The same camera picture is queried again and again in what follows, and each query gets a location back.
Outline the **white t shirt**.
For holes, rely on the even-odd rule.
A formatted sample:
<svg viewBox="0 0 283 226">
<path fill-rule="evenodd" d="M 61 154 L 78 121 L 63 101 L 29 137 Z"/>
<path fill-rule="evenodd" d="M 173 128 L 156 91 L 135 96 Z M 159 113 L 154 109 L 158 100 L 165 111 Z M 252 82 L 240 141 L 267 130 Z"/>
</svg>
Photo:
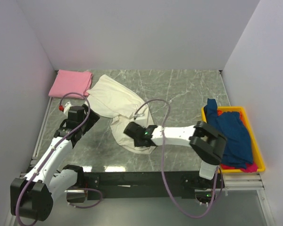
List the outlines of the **white t shirt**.
<svg viewBox="0 0 283 226">
<path fill-rule="evenodd" d="M 110 128 L 118 145 L 135 154 L 152 153 L 155 147 L 135 147 L 134 140 L 124 134 L 126 126 L 134 121 L 138 108 L 144 104 L 141 97 L 105 74 L 87 93 L 91 109 L 112 119 Z"/>
</svg>

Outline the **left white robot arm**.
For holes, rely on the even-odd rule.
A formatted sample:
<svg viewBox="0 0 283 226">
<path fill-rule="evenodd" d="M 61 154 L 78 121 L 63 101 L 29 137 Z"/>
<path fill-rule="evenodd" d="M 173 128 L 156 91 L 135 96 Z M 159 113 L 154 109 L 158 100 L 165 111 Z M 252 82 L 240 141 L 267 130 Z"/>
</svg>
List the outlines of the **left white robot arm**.
<svg viewBox="0 0 283 226">
<path fill-rule="evenodd" d="M 16 216 L 17 221 L 21 218 L 45 221 L 54 201 L 67 189 L 86 188 L 82 167 L 67 165 L 60 173 L 57 169 L 99 119 L 100 116 L 87 105 L 69 108 L 67 118 L 55 131 L 42 158 L 23 178 L 15 178 L 10 185 L 11 214 Z"/>
</svg>

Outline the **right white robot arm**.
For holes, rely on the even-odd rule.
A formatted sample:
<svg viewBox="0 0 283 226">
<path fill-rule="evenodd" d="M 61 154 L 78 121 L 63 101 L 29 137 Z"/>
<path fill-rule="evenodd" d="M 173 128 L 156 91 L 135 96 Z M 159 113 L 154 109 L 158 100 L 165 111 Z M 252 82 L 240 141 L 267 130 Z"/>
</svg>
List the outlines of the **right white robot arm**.
<svg viewBox="0 0 283 226">
<path fill-rule="evenodd" d="M 178 145 L 191 147 L 201 158 L 198 184 L 203 188 L 214 183 L 214 174 L 221 164 L 227 139 L 213 126 L 204 121 L 188 127 L 142 127 L 129 123 L 124 134 L 133 139 L 135 147 Z"/>
</svg>

